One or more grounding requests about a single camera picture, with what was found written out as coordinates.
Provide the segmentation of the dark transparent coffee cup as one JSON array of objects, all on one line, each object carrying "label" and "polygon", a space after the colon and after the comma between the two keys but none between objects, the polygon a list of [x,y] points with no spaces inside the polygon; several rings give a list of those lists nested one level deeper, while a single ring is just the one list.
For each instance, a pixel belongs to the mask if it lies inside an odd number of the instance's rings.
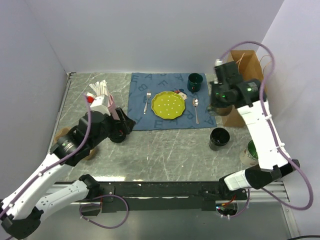
[{"label": "dark transparent coffee cup", "polygon": [[232,106],[228,106],[228,107],[215,107],[212,106],[211,104],[209,104],[207,106],[207,112],[211,115],[211,116],[228,116],[231,111],[232,111],[233,107]]}]

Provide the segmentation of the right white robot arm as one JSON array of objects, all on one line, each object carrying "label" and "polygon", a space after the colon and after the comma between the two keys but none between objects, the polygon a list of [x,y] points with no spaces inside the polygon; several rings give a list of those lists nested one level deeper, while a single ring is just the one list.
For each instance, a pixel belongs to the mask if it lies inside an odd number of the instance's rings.
[{"label": "right white robot arm", "polygon": [[216,78],[211,84],[211,106],[216,109],[234,107],[247,126],[254,143],[258,164],[220,178],[219,195],[230,199],[237,190],[259,190],[289,175],[295,168],[288,162],[289,154],[282,155],[284,145],[274,129],[267,96],[261,91],[258,79],[245,81],[234,61],[217,59]]}]

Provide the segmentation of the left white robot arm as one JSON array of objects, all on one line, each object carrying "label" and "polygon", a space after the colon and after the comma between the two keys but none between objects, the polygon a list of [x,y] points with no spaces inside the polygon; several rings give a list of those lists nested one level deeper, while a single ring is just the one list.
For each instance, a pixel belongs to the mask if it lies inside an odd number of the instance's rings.
[{"label": "left white robot arm", "polygon": [[125,140],[136,122],[120,107],[116,113],[118,119],[99,111],[87,112],[56,141],[37,170],[0,202],[1,226],[7,234],[18,240],[25,239],[58,210],[79,200],[94,201],[98,197],[100,184],[90,174],[80,176],[55,193],[45,193],[60,175],[88,157],[103,140],[109,138],[114,143]]}]

